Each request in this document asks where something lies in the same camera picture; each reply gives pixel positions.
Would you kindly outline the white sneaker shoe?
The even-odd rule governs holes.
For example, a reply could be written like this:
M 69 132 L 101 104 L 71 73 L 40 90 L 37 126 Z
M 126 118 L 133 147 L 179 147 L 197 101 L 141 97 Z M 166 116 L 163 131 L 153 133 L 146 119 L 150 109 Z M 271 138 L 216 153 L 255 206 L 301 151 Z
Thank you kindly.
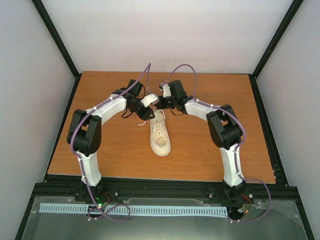
M 162 109 L 154 111 L 155 118 L 150 120 L 150 147 L 160 157 L 169 155 L 171 141 L 166 128 L 166 116 Z

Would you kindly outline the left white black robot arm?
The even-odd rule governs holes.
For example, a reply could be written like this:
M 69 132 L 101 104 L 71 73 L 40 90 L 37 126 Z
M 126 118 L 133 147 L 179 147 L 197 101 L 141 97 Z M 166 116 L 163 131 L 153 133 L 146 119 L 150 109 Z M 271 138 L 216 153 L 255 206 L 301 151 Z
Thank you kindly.
M 72 116 L 67 134 L 67 143 L 71 151 L 77 156 L 81 170 L 81 180 L 89 185 L 86 195 L 92 201 L 103 198 L 104 188 L 98 183 L 102 175 L 98 166 L 98 149 L 102 142 L 102 127 L 119 112 L 129 110 L 143 120 L 148 121 L 155 117 L 150 108 L 159 100 L 159 97 L 150 93 L 139 98 L 142 83 L 131 80 L 127 87 L 115 90 L 109 98 L 99 105 L 87 109 L 77 109 Z

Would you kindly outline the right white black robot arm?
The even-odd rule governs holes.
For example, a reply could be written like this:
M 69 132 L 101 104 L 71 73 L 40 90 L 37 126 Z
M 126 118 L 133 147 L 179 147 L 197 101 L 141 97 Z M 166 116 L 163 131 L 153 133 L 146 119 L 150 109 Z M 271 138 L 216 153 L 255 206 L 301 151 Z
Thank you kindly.
M 234 202 L 245 191 L 245 180 L 241 170 L 240 145 L 244 130 L 232 107 L 228 104 L 216 106 L 188 96 L 181 81 L 160 84 L 162 96 L 155 105 L 157 109 L 176 109 L 184 115 L 198 117 L 208 124 L 212 142 L 220 150 L 223 175 L 223 195 Z

